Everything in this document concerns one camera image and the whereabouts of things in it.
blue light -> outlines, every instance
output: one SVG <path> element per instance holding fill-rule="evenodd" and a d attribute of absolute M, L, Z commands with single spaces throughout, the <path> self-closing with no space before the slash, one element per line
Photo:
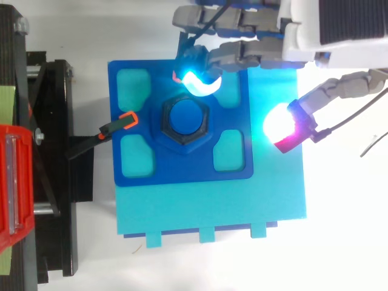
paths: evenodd
<path fill-rule="evenodd" d="M 194 96 L 203 97 L 216 92 L 221 86 L 221 77 L 211 84 L 204 84 L 193 72 L 189 71 L 183 77 L 182 83 Z"/>

metal rod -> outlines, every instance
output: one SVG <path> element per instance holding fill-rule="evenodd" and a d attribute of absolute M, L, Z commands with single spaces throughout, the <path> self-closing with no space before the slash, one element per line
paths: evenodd
<path fill-rule="evenodd" d="M 48 202 L 34 203 L 34 214 L 35 215 L 47 215 L 54 214 L 54 211 Z"/>
<path fill-rule="evenodd" d="M 37 78 L 39 75 L 39 71 L 41 70 L 40 65 L 29 65 L 27 66 L 27 78 L 28 79 L 33 79 Z"/>

white light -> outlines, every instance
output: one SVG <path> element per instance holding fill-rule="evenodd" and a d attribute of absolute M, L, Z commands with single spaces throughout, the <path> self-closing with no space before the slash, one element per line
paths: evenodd
<path fill-rule="evenodd" d="M 193 72 L 188 72 L 183 77 L 182 83 L 194 96 L 203 97 L 216 92 L 221 86 L 221 77 L 211 84 L 204 84 Z"/>
<path fill-rule="evenodd" d="M 273 144 L 282 141 L 295 132 L 295 121 L 287 107 L 287 103 L 278 104 L 264 120 L 264 134 Z"/>

white table surface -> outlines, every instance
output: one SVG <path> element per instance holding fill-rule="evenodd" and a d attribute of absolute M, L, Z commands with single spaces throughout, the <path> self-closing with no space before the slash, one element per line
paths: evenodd
<path fill-rule="evenodd" d="M 27 50 L 73 67 L 75 133 L 94 135 L 110 121 L 107 63 L 174 58 L 179 30 L 171 25 L 183 0 L 10 0 L 28 17 Z M 217 38 L 203 37 L 212 49 Z M 299 93 L 346 70 L 299 71 Z M 371 97 L 336 100 L 317 113 L 321 128 L 358 110 Z M 112 146 L 95 149 L 93 202 L 77 204 L 79 269 L 50 272 L 42 291 L 388 290 L 388 138 L 365 158 L 373 135 L 388 131 L 388 96 L 319 144 L 304 143 L 308 218 L 280 222 L 266 239 L 248 230 L 145 238 L 116 234 Z"/>

screw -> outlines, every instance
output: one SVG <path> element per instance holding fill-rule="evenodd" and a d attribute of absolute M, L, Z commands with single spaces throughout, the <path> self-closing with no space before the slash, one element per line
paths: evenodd
<path fill-rule="evenodd" d="M 66 68 L 66 77 L 68 77 L 68 78 L 72 78 L 72 77 L 74 77 L 73 76 L 73 67 L 67 67 Z"/>
<path fill-rule="evenodd" d="M 35 130 L 35 143 L 40 146 L 42 140 L 44 140 L 44 133 L 41 132 L 40 128 L 37 128 Z"/>
<path fill-rule="evenodd" d="M 28 35 L 30 33 L 30 24 L 28 23 L 27 18 L 20 17 L 16 20 L 15 32 L 23 36 Z"/>

